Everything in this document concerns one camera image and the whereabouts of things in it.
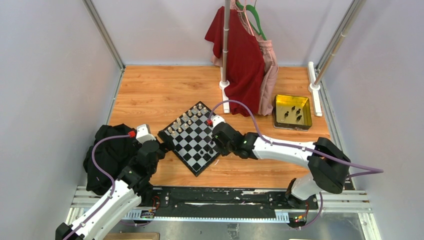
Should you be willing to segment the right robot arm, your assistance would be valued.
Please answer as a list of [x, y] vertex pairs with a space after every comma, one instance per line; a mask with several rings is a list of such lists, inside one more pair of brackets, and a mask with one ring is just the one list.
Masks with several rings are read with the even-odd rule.
[[270, 159], [295, 164], [309, 170], [289, 183], [286, 204], [298, 209], [312, 195], [322, 191], [340, 194], [345, 186], [351, 162], [329, 139], [293, 142], [270, 138], [257, 132], [241, 134], [216, 115], [208, 120], [212, 127], [214, 149], [222, 156], [230, 153], [241, 159]]

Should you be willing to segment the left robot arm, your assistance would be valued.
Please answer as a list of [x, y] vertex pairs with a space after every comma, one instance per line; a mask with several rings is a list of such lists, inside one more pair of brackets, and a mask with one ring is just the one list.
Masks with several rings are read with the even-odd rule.
[[[125, 135], [109, 136], [93, 146], [91, 153], [94, 166], [111, 181], [106, 193], [81, 217], [70, 225], [61, 223], [55, 231], [57, 240], [102, 240], [122, 218], [138, 205], [149, 206], [153, 201], [150, 179], [156, 173], [159, 160], [175, 149], [170, 136], [160, 131], [162, 142], [151, 134], [148, 124], [139, 125]], [[95, 158], [97, 147], [114, 139], [135, 139], [141, 146], [133, 160], [114, 179], [102, 169]]]

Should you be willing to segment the black and white chessboard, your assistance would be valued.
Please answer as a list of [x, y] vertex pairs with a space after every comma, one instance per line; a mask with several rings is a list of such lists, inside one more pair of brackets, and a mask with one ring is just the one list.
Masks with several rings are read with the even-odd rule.
[[214, 150], [207, 123], [210, 114], [211, 109], [199, 101], [162, 129], [173, 137], [173, 153], [196, 177], [221, 155]]

